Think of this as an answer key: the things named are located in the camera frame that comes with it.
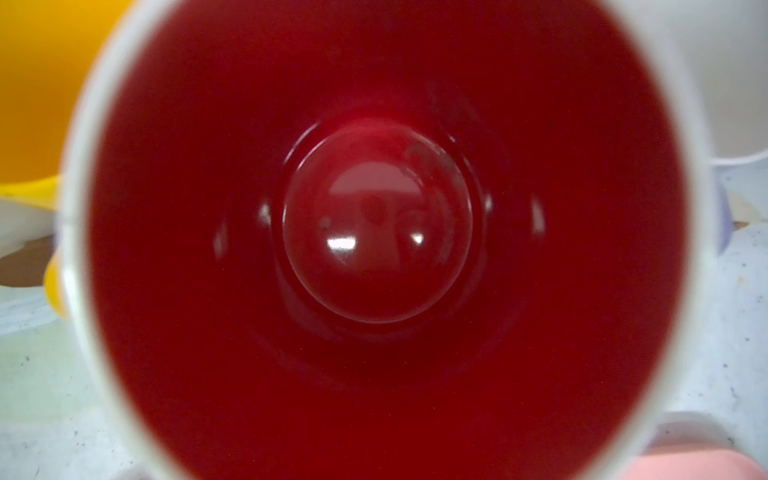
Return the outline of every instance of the yellow object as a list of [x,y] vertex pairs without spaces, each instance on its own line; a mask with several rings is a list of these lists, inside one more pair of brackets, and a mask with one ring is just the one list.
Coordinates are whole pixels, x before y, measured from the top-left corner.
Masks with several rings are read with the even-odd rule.
[[[55,209],[67,125],[91,63],[130,0],[0,0],[0,198]],[[58,253],[45,291],[59,315]]]

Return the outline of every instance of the pink object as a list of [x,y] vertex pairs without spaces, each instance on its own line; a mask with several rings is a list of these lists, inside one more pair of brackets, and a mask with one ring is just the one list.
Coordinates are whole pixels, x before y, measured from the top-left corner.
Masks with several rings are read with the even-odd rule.
[[651,449],[621,480],[768,480],[768,472],[743,453],[714,445]]

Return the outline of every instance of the inner wall of mug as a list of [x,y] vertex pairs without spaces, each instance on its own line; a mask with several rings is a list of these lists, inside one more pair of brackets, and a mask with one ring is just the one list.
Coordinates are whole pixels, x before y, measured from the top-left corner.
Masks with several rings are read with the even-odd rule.
[[[381,325],[310,292],[283,232],[314,136],[360,119],[435,142],[471,208],[455,279]],[[576,0],[185,2],[89,217],[107,351],[201,478],[567,478],[655,368],[687,234],[659,95]]]

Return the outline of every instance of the red circular base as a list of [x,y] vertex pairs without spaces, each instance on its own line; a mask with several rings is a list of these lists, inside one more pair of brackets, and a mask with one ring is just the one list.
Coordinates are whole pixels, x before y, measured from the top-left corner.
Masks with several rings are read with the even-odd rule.
[[436,143],[390,121],[326,137],[290,179],[283,240],[326,308],[364,323],[427,310],[467,257],[472,209],[462,172]]

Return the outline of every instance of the mug rim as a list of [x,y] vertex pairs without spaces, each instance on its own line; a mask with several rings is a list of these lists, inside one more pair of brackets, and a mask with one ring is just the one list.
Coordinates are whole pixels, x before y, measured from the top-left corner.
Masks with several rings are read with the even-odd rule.
[[[163,447],[141,417],[108,355],[94,312],[91,268],[87,252],[88,204],[95,154],[114,100],[134,63],[154,33],[186,0],[139,0],[110,33],[91,67],[75,105],[62,154],[64,181],[59,204],[61,284],[80,349],[104,407],[130,449],[162,479],[194,480]],[[631,0],[597,0],[599,9],[617,26],[654,84],[675,136],[684,179],[686,245],[680,293],[669,339],[656,359],[640,398],[612,439],[587,462],[574,480],[607,478],[639,452],[653,431],[653,419],[664,409],[669,392],[695,353],[703,314],[708,273],[716,258],[715,200],[708,160],[713,151],[703,105],[693,81],[653,12]]]

